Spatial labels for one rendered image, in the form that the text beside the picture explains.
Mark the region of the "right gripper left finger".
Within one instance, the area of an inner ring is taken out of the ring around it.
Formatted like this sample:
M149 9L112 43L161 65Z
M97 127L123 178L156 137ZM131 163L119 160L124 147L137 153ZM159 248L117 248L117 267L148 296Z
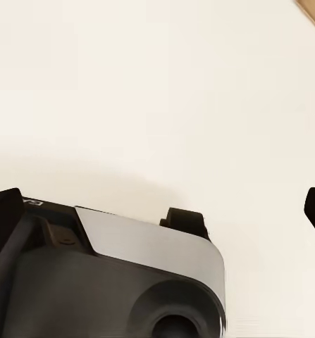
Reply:
M19 188L0 192L0 253L25 214Z

